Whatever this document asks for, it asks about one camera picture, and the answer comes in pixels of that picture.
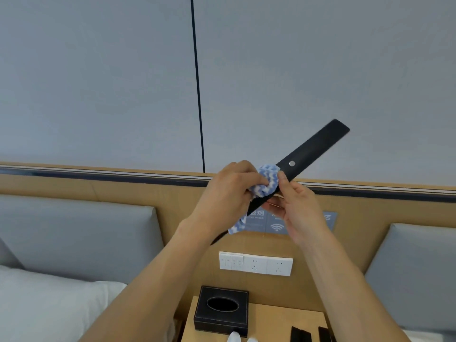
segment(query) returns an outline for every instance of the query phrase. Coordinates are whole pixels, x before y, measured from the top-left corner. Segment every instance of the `blue and white cloth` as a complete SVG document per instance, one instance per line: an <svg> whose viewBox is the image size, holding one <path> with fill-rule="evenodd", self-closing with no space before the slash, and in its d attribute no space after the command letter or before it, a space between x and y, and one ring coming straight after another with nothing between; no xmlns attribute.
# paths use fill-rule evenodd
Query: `blue and white cloth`
<svg viewBox="0 0 456 342"><path fill-rule="evenodd" d="M277 174L280 168L275 165L265 164L259 167L257 170L262 176L268 179L269 185L255 185L250 187L248 190L252 192L253 198L264 197L266 195L274 193L277 189L277 186L279 185L279 179L277 178ZM242 216L239 219L239 221L237 221L237 223L228 230L228 233L234 234L244 230L246 221L247 214Z"/></svg>

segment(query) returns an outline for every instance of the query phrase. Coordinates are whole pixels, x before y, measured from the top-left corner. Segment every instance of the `black vertical line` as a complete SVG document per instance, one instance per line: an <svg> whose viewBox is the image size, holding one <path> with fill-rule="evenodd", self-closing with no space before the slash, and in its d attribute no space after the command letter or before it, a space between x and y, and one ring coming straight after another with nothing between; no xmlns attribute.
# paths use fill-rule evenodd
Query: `black vertical line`
<svg viewBox="0 0 456 342"><path fill-rule="evenodd" d="M197 75L197 95L198 95L198 114L200 118L200 136L201 136L201 155L202 155L202 172L206 172L206 163L204 162L204 142L202 140L202 119L201 119L201 98L199 93L199 73L198 73L198 55L197 55L197 36L195 32L195 11L193 10L193 0L191 4L191 27L193 29L193 49L195 51L195 71Z"/></svg>

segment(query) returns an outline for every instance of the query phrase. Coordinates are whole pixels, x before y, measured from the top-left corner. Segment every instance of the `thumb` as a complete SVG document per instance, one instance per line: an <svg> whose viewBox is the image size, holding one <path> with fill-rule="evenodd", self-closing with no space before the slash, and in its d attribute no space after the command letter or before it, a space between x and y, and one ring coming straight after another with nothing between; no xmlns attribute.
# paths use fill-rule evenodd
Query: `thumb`
<svg viewBox="0 0 456 342"><path fill-rule="evenodd" d="M285 173L280 171L277 175L279 177L279 188L284 196L285 200L289 200L296 195L295 189L291 186L288 178L286 177Z"/></svg>

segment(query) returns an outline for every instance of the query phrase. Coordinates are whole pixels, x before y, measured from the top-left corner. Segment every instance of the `tissue box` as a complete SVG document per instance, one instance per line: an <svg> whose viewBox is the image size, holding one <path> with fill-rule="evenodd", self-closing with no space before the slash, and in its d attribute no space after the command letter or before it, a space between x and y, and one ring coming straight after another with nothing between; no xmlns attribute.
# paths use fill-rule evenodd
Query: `tissue box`
<svg viewBox="0 0 456 342"><path fill-rule="evenodd" d="M202 286L193 322L195 330L247 337L248 291Z"/></svg>

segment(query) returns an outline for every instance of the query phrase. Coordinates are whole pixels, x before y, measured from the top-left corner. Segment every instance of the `gray upholstered headboard panel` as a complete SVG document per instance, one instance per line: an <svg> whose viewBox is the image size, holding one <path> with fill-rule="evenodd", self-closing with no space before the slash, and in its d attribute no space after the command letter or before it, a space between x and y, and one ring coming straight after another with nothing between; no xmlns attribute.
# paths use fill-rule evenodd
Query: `gray upholstered headboard panel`
<svg viewBox="0 0 456 342"><path fill-rule="evenodd" d="M456 228L392 224L366 280L402 327L456 331Z"/></svg>
<svg viewBox="0 0 456 342"><path fill-rule="evenodd" d="M18 195L0 195L0 239L5 265L123 283L163 248L154 207Z"/></svg>

